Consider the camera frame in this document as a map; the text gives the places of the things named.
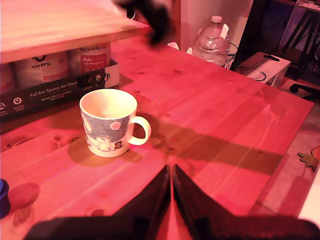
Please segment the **mug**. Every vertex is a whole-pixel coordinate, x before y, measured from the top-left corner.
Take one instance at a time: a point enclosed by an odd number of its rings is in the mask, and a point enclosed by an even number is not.
[[[148,121],[136,116],[137,100],[129,93],[117,89],[99,89],[80,100],[81,116],[90,151],[103,158],[124,154],[132,145],[146,143],[151,135]],[[133,136],[134,125],[145,131],[145,138]]]

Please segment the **blue object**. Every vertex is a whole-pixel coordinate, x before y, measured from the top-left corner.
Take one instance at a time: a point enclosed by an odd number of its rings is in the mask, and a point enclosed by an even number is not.
[[[8,192],[8,183],[5,180],[0,179],[0,219],[3,219],[10,212]]]

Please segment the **mug handle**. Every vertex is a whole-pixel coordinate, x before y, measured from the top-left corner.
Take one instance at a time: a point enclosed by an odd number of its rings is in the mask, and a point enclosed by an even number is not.
[[[151,135],[151,127],[150,127],[149,122],[145,118],[143,118],[142,116],[134,116],[130,120],[130,123],[141,125],[141,127],[143,127],[144,132],[145,132],[145,138],[137,138],[135,136],[132,136],[129,140],[129,143],[133,144],[133,145],[145,144]]]

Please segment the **wooden shelf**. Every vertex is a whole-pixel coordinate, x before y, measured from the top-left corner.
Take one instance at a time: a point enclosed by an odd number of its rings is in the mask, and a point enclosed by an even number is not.
[[[1,63],[125,39],[149,27],[90,0],[1,0]]]

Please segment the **wooden tabletop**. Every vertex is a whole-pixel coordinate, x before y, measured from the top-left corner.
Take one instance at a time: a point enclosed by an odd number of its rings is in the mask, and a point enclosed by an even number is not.
[[[3,133],[1,178],[11,202],[3,239],[19,240],[57,216],[111,215],[166,164],[178,164],[222,206],[247,215],[313,105],[173,48],[149,49],[142,38],[111,47],[119,88],[137,98],[150,140],[120,157],[93,155],[77,102]],[[134,135],[143,137],[139,126]],[[165,239],[188,239],[178,215],[172,207],[161,226]]]
[[[1,0],[1,63],[144,34],[148,26],[90,0]]]

